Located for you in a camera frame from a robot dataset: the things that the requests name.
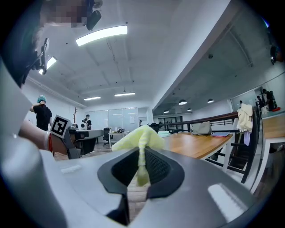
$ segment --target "gray handbag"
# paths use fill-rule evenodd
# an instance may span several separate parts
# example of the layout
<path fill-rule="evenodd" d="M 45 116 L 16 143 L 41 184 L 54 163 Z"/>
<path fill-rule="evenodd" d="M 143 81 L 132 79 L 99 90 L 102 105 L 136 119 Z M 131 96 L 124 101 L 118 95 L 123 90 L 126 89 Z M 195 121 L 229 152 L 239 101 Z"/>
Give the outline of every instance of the gray handbag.
<path fill-rule="evenodd" d="M 210 135 L 212 132 L 210 121 L 193 125 L 192 131 L 193 135 Z"/>

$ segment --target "light green cloth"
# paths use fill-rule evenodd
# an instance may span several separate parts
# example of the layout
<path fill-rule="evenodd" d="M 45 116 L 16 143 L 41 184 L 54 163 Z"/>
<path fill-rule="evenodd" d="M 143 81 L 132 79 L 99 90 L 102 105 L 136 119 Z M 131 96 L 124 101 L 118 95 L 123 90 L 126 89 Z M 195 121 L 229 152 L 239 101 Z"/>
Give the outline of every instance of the light green cloth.
<path fill-rule="evenodd" d="M 112 146 L 112 151 L 133 149 L 135 147 L 139 147 L 138 185 L 143 186 L 149 181 L 149 176 L 145 167 L 146 157 L 144 149 L 146 147 L 163 149 L 164 139 L 161 138 L 151 127 L 143 125 L 115 143 Z"/>

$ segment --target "wooden handrail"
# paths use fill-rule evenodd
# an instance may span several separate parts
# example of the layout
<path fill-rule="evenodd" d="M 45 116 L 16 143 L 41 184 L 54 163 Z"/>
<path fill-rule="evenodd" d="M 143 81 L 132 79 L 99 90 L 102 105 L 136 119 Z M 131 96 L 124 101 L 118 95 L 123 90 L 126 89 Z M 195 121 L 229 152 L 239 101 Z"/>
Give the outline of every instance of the wooden handrail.
<path fill-rule="evenodd" d="M 165 124 L 160 124 L 159 126 L 167 126 L 167 125 L 181 125 L 181 124 L 194 124 L 194 123 L 202 123 L 202 122 L 213 122 L 213 121 L 220 121 L 220 120 L 227 120 L 227 119 L 235 119 L 238 118 L 237 112 L 231 112 L 219 116 L 212 116 L 212 117 L 207 117 L 203 119 L 196 119 L 196 120 L 189 120 L 189 121 L 182 121 L 178 123 L 165 123 Z"/>

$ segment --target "rectangular ceiling light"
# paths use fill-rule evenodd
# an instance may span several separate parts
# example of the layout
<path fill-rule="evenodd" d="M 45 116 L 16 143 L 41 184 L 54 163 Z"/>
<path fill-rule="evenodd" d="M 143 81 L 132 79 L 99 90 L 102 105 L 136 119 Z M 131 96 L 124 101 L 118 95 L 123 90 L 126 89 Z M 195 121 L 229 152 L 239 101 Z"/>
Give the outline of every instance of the rectangular ceiling light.
<path fill-rule="evenodd" d="M 46 69 L 50 68 L 53 64 L 55 64 L 55 62 L 57 61 L 57 59 L 55 57 L 52 57 L 50 60 L 48 60 L 48 64 L 46 65 Z"/>
<path fill-rule="evenodd" d="M 118 26 L 118 27 L 112 27 L 112 28 L 106 28 L 102 29 L 93 33 L 90 33 L 86 36 L 83 36 L 79 39 L 76 40 L 76 43 L 78 46 L 82 46 L 84 44 L 87 44 L 89 42 L 106 38 L 106 37 L 111 37 L 111 36 L 116 36 L 116 35 L 122 35 L 122 34 L 127 34 L 128 33 L 128 28 L 126 25 L 123 26 Z"/>
<path fill-rule="evenodd" d="M 128 95 L 135 95 L 135 93 L 128 93 L 128 94 L 115 94 L 115 97 L 120 97 L 120 96 L 128 96 Z"/>
<path fill-rule="evenodd" d="M 85 101 L 90 101 L 90 100 L 95 100 L 95 99 L 100 99 L 101 97 L 94 97 L 94 98 L 86 98 L 84 99 Z"/>

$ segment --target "sleeve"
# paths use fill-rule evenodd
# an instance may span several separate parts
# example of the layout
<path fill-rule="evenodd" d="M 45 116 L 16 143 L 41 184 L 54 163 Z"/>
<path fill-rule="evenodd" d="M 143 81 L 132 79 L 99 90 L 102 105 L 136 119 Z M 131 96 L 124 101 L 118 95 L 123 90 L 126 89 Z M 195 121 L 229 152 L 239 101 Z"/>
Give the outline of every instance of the sleeve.
<path fill-rule="evenodd" d="M 40 113 L 42 111 L 42 108 L 40 106 L 34 106 L 33 109 L 34 109 L 36 114 Z"/>

